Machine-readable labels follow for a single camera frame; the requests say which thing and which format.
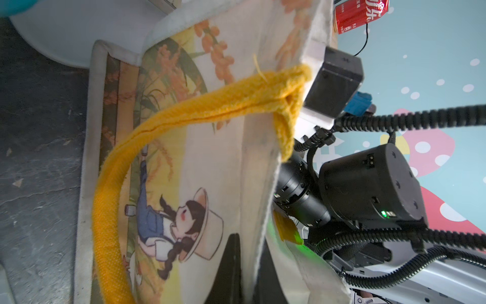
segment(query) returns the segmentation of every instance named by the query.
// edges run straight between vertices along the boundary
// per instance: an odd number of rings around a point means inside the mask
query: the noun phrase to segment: braided hair
[[[175,216],[177,212],[174,211],[174,209],[172,209],[172,207],[167,204],[162,196],[160,196],[159,203],[162,207],[162,210],[169,216],[170,220],[175,222]],[[206,215],[206,209],[200,203],[194,200],[188,200],[186,202],[186,205],[192,218],[194,219],[194,224],[186,232],[186,234],[193,234],[196,232],[200,233],[204,222],[204,216]],[[172,249],[169,250],[169,252],[167,253],[167,260],[165,261],[164,269],[157,270],[158,276],[162,280],[167,280],[167,278],[169,277],[169,272],[171,272],[172,270],[172,264],[177,256],[182,252],[182,250],[185,252],[189,252],[194,246],[194,243],[195,241],[192,238],[185,236],[180,242],[176,242],[174,244]]]

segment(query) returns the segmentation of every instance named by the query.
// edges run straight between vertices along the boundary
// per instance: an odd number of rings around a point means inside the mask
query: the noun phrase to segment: light blue wall
[[[390,6],[392,13],[369,24],[368,45],[360,54],[365,73],[360,91],[373,95],[377,113],[486,104],[486,0],[392,0]],[[339,49],[358,52],[365,42],[364,30],[363,26],[339,35]],[[480,63],[472,66],[473,59]],[[444,85],[436,84],[439,79]],[[464,92],[468,84],[474,89]],[[402,94],[403,87],[410,91]],[[412,99],[413,92],[420,97]],[[418,180],[486,231],[486,126],[443,131],[455,141],[453,155]],[[344,142],[335,152],[364,150],[364,141],[376,146],[380,135],[338,134]]]

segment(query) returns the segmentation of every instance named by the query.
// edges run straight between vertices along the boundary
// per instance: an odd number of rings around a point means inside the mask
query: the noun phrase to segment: black braid
[[[169,272],[172,270],[172,263],[175,261],[177,256],[182,252],[182,250],[189,252],[193,245],[193,239],[187,236],[184,237],[180,242],[175,243],[174,247],[167,253],[167,260],[165,261],[164,269],[157,270],[158,276],[162,280],[167,280],[169,277]]]
[[[159,204],[162,207],[162,210],[170,217],[170,219],[172,221],[175,221],[175,215],[177,214],[177,212],[174,211],[174,209],[172,209],[172,207],[167,204],[162,195],[160,196]]]

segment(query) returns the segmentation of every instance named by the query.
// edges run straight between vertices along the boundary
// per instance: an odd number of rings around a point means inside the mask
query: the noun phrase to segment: yellow handle
[[[115,146],[103,164],[93,201],[94,259],[105,303],[135,303],[122,264],[118,203],[123,179],[143,146],[173,128],[272,112],[282,160],[286,161],[294,146],[304,84],[310,79],[305,65],[267,72],[264,78],[253,75],[158,112]]]

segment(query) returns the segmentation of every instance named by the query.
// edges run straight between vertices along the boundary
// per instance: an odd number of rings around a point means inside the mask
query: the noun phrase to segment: gray stone surface
[[[17,303],[72,302],[87,85],[0,18],[0,263]]]

